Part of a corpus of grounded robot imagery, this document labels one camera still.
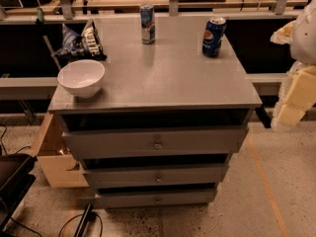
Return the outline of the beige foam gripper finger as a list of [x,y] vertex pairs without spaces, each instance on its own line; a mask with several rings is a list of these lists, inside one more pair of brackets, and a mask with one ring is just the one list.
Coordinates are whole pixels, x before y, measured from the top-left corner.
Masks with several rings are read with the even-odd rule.
[[316,104],[316,66],[295,61],[281,81],[271,126],[284,132],[295,127]]

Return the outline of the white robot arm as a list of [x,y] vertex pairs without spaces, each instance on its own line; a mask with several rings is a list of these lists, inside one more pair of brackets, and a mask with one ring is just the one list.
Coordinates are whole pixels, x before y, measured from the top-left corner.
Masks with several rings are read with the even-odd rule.
[[271,41],[288,43],[294,59],[281,81],[271,123],[275,131],[287,131],[316,104],[316,0],[296,20],[274,32]]

